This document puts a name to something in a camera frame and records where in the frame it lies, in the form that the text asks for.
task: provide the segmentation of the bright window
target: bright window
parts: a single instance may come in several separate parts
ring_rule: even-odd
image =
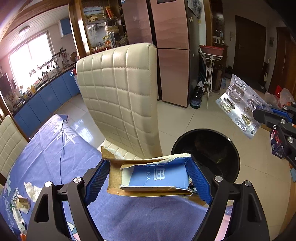
[[[23,86],[23,92],[42,77],[42,72],[48,72],[55,66],[43,64],[52,59],[47,34],[27,42],[9,56],[10,66],[18,86]]]

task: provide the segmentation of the crumpled tissue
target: crumpled tissue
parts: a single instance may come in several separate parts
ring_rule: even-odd
[[[33,186],[32,183],[24,183],[24,185],[25,185],[26,192],[27,192],[29,198],[33,202],[36,202],[37,199],[38,199],[38,197],[39,197],[39,194],[40,194],[42,188]]]

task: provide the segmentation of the silver blister pack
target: silver blister pack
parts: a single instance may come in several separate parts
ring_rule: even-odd
[[[253,111],[259,108],[272,112],[269,105],[250,86],[234,74],[228,89],[216,100],[216,103],[250,139],[253,138],[261,126],[253,118]]]

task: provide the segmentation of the ceiling light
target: ceiling light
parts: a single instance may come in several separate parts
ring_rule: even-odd
[[[29,31],[30,26],[25,26],[24,28],[21,29],[21,31],[19,31],[19,36],[24,35],[25,33],[27,33]]]

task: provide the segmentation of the kitchen countertop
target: kitchen countertop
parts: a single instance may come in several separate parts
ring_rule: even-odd
[[[37,89],[36,89],[36,92],[33,94],[33,95],[31,95],[31,96],[29,96],[29,97],[27,97],[26,99],[25,99],[25,102],[22,104],[22,106],[21,107],[18,107],[15,111],[13,111],[12,112],[12,116],[15,116],[19,111],[20,111],[20,109],[26,104],[26,103],[28,103],[40,90],[42,90],[44,87],[46,87],[48,84],[50,84],[51,82],[53,82],[56,78],[58,78],[58,77],[60,77],[60,76],[62,76],[64,73],[66,73],[66,72],[68,72],[69,70],[71,70],[71,69],[74,69],[75,68],[75,64],[76,63],[73,63],[73,64],[71,64],[70,65],[70,67],[68,67],[68,68],[66,68],[66,69],[64,69],[61,73],[59,73],[59,74],[57,74],[56,76],[54,76],[53,78],[51,78],[50,80],[46,80],[41,86],[39,86]]]

